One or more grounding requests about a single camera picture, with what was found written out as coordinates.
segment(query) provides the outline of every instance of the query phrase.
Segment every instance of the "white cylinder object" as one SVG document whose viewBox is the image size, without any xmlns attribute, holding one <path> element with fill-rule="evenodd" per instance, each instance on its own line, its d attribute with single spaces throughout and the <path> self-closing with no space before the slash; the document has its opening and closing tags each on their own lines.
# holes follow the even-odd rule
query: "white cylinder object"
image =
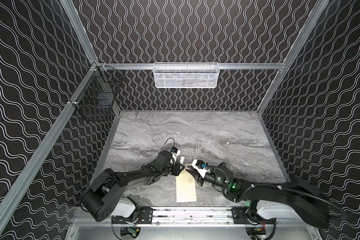
<svg viewBox="0 0 360 240">
<path fill-rule="evenodd" d="M 181 156 L 181 157 L 180 157 L 180 164 L 184 164 L 184 160 L 185 160 L 185 157 L 184 157 L 184 156 Z"/>
</svg>

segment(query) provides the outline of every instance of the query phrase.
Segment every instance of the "black bracket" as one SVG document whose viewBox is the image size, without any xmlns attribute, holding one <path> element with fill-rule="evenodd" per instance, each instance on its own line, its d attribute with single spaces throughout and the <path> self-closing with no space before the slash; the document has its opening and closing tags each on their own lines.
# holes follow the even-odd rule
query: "black bracket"
<svg viewBox="0 0 360 240">
<path fill-rule="evenodd" d="M 233 207 L 231 209 L 234 224 L 251 224 L 247 219 L 247 214 L 245 213 L 247 209 L 248 207 Z"/>
<path fill-rule="evenodd" d="M 153 209 L 151 207 L 140 207 L 139 214 L 140 220 L 136 224 L 151 224 L 152 223 Z M 112 224 L 130 224 L 130 219 L 122 216 L 112 216 Z"/>
<path fill-rule="evenodd" d="M 248 220 L 248 218 L 249 218 L 248 210 L 250 210 L 249 207 L 233 207 L 231 209 L 233 223 L 234 224 L 250 224 L 250 225 L 254 225 L 254 226 L 261 226 L 261 222 L 258 222 L 257 225 L 255 225 L 254 222 L 250 222 Z M 269 219 L 269 220 L 263 219 L 263 218 L 259 217 L 257 214 L 256 214 L 256 216 L 259 220 L 264 221 L 265 224 L 273 224 L 273 219 Z"/>
</svg>

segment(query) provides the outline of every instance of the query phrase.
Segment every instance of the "wire basket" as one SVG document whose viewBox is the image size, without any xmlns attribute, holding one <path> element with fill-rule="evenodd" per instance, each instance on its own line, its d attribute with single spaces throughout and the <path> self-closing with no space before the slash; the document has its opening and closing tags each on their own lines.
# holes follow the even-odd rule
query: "wire basket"
<svg viewBox="0 0 360 240">
<path fill-rule="evenodd" d="M 113 105 L 116 99 L 115 87 L 111 82 L 103 81 L 95 73 L 79 96 L 76 110 L 86 121 L 112 121 L 115 117 Z"/>
<path fill-rule="evenodd" d="M 218 63 L 154 63 L 156 88 L 216 88 Z"/>
</svg>

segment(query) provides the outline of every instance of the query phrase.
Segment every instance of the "white wire basket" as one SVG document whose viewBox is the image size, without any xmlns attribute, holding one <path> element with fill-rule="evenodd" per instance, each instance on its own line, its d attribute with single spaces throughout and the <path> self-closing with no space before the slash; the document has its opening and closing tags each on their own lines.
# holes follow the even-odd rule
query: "white wire basket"
<svg viewBox="0 0 360 240">
<path fill-rule="evenodd" d="M 218 63 L 154 63 L 156 88 L 216 88 Z"/>
</svg>

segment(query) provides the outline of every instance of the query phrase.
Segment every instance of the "metal rail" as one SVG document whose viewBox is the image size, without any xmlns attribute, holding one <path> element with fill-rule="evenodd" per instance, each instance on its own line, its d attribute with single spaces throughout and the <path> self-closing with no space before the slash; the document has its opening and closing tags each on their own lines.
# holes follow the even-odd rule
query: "metal rail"
<svg viewBox="0 0 360 240">
<path fill-rule="evenodd" d="M 253 227 L 250 224 L 235 224 L 232 207 L 153 207 L 152 224 L 137 224 L 138 227 Z M 130 224 L 111 224 L 111 217 L 101 222 L 78 209 L 70 227 L 128 227 Z M 301 219 L 278 219 L 278 227 L 308 227 Z"/>
<path fill-rule="evenodd" d="M 99 63 L 117 70 L 152 70 L 153 63 Z M 219 63 L 221 70 L 284 69 L 284 63 Z"/>
</svg>

